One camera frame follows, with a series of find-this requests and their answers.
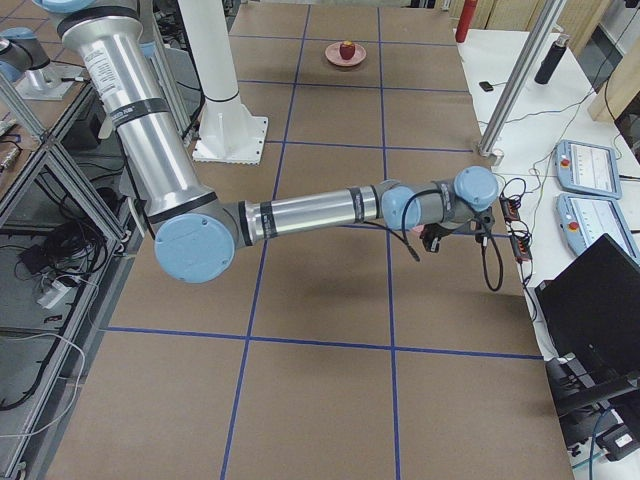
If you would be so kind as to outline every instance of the white table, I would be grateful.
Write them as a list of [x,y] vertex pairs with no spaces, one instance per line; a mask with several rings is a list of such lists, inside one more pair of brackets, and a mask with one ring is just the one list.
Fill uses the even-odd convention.
[[[549,37],[540,61],[556,37],[556,34]],[[483,131],[486,127],[484,122],[491,118],[504,85],[496,86],[493,92],[485,92],[480,88],[479,82],[488,81],[491,84],[506,82],[526,38],[526,32],[471,30],[466,42],[458,46],[469,91],[473,96],[476,116],[481,122],[480,128]],[[526,180],[530,190],[538,185],[536,177],[530,171],[534,162],[548,156],[560,139],[571,139],[617,149],[620,155],[619,173],[640,177],[640,166],[624,140],[618,137],[619,132],[615,125],[591,120],[587,107],[595,97],[595,93],[573,54],[567,51],[548,85],[538,85],[533,81],[539,63],[539,61],[536,62],[536,67],[530,72],[529,79],[509,116],[510,119],[534,112],[563,110],[573,103],[580,102],[586,96],[589,98],[582,103],[577,114],[578,106],[573,106],[562,113],[544,113],[505,125],[495,145],[496,148],[505,152],[505,156],[500,165],[493,168],[494,173],[501,175],[507,181],[514,177],[521,177]],[[575,119],[562,134],[574,114]],[[550,165],[547,170],[547,162],[548,160],[538,164],[538,170],[543,172],[543,175],[546,171],[548,175],[542,196],[540,197],[539,191],[525,195],[520,209],[521,218],[530,228],[534,228],[531,246],[534,263],[533,276],[529,282],[530,288],[543,280],[555,278],[575,259],[558,225],[555,199],[562,190],[554,165]],[[513,193],[522,191],[520,182],[512,186]],[[627,224],[632,230],[640,229],[640,182],[623,181],[622,191],[623,197],[619,203]],[[534,227],[534,212],[538,201]],[[639,236],[636,236],[635,240],[640,245]],[[530,264],[524,265],[525,276],[530,273],[530,268]],[[549,359],[553,356],[553,347],[539,313],[534,326],[540,350],[545,358]],[[572,464],[584,458],[586,455],[572,459]],[[640,478],[640,451],[620,462],[612,463],[596,459],[594,466],[594,476],[598,480],[635,480]],[[587,479],[588,468],[574,470],[574,475],[577,480]]]

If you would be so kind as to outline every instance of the plate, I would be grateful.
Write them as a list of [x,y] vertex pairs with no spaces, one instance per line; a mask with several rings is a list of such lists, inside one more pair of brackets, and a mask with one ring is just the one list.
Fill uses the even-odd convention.
[[339,67],[355,67],[362,63],[362,61],[367,58],[367,51],[364,49],[362,45],[355,44],[356,53],[353,54],[349,60],[345,60],[340,56],[340,44],[342,42],[336,42],[329,45],[324,51],[325,57],[334,65]]

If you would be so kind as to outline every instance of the red apple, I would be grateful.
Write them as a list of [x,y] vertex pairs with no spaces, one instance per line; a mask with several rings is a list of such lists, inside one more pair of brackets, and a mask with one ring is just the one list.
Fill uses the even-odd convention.
[[356,46],[353,42],[345,40],[340,44],[340,56],[344,60],[351,60],[356,53]]

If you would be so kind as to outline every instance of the black monitor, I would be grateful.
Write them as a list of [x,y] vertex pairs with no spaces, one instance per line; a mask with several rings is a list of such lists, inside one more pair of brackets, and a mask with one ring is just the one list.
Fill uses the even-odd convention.
[[[575,354],[596,383],[640,370],[640,266],[609,235],[536,294],[558,353]],[[640,432],[640,392],[609,400]]]

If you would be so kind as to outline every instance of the black bottle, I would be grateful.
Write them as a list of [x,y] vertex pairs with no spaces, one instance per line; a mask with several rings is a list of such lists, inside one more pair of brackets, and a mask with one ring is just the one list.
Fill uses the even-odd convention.
[[541,85],[546,85],[549,83],[549,79],[553,72],[555,71],[558,63],[560,63],[560,59],[564,52],[567,51],[567,43],[569,41],[569,35],[560,35],[558,39],[553,42],[547,56],[544,57],[542,61],[542,65],[540,65],[540,70],[536,73],[536,78],[534,80],[536,83]]

